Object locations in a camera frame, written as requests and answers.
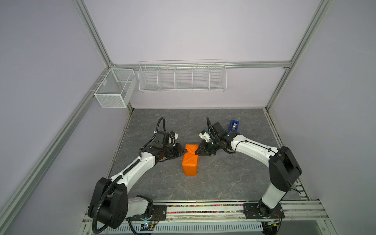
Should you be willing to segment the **orange wrapping paper sheet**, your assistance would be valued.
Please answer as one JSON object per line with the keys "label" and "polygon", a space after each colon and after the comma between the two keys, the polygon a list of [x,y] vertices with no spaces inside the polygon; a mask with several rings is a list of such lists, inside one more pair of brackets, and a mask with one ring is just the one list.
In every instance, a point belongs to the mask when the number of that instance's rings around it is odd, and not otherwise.
{"label": "orange wrapping paper sheet", "polygon": [[186,153],[183,156],[182,167],[186,176],[197,176],[199,156],[196,155],[199,145],[186,145]]}

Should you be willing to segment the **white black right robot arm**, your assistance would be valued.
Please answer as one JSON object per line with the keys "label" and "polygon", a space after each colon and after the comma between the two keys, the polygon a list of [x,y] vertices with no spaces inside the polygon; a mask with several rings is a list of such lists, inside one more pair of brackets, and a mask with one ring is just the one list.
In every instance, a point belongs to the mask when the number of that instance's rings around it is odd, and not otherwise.
{"label": "white black right robot arm", "polygon": [[258,143],[234,130],[226,132],[219,122],[212,124],[209,118],[206,121],[207,130],[199,134],[202,141],[195,154],[211,156],[219,150],[230,155],[242,153],[267,166],[270,184],[258,202],[257,212],[264,218],[273,215],[282,198],[302,174],[292,151],[286,146],[277,148]]}

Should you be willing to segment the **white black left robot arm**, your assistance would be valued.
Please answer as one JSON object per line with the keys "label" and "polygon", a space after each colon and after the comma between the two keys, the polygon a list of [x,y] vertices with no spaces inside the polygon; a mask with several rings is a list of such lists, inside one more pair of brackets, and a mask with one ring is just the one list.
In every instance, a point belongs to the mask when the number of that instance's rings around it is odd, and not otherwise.
{"label": "white black left robot arm", "polygon": [[167,132],[164,117],[159,118],[153,137],[140,147],[136,159],[112,177],[98,180],[88,209],[94,234],[100,234],[108,227],[115,229],[124,220],[130,222],[134,216],[146,220],[153,217],[152,199],[141,195],[129,198],[128,194],[157,163],[176,159],[186,153],[177,138],[175,132]]}

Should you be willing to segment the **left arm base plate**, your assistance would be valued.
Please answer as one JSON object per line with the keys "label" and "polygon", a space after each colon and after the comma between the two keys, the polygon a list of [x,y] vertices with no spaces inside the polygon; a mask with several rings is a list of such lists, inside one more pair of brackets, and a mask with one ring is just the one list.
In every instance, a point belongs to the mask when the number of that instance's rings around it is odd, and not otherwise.
{"label": "left arm base plate", "polygon": [[165,221],[167,215],[166,204],[153,204],[148,206],[146,212],[130,217],[131,221]]}

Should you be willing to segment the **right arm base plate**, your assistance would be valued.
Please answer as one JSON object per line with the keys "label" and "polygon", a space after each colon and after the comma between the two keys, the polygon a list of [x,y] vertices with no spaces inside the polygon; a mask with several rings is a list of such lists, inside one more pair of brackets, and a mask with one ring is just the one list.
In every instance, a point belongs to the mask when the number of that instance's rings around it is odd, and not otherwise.
{"label": "right arm base plate", "polygon": [[264,204],[244,203],[243,213],[246,219],[283,219],[285,218],[282,204],[279,203],[275,208],[270,209]]}

